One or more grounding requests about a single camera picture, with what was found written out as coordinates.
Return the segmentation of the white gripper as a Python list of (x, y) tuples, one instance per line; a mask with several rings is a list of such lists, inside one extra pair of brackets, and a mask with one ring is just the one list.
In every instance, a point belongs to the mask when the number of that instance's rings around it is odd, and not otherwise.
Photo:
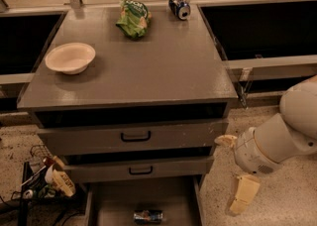
[(262, 152), (256, 141), (255, 130), (255, 127), (251, 127), (238, 138), (234, 135), (221, 135), (215, 139), (219, 146), (234, 148), (235, 163), (250, 173), (236, 177), (235, 195), (229, 206), (229, 210), (236, 215), (249, 207), (260, 189), (261, 181), (255, 175), (269, 175), (281, 168), (281, 164), (272, 161)]

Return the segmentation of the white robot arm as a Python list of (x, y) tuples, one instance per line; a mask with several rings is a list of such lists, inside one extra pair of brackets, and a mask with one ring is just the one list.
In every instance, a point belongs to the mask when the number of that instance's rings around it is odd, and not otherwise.
[(235, 163), (244, 172), (234, 178), (235, 194), (229, 212), (244, 212), (257, 195), (261, 178), (295, 156), (317, 152), (317, 76), (288, 88), (279, 111), (257, 127), (238, 136), (222, 135), (215, 143), (232, 149)]

